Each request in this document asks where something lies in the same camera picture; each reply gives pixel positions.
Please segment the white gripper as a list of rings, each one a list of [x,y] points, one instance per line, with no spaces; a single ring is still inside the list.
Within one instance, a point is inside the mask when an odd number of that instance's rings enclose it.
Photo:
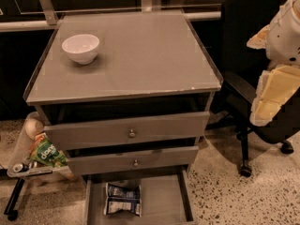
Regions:
[[[251,49],[265,49],[279,64],[300,64],[300,0],[287,0],[277,15],[247,41]],[[252,102],[250,122],[257,127],[270,123],[300,87],[300,67],[279,65],[264,70]]]

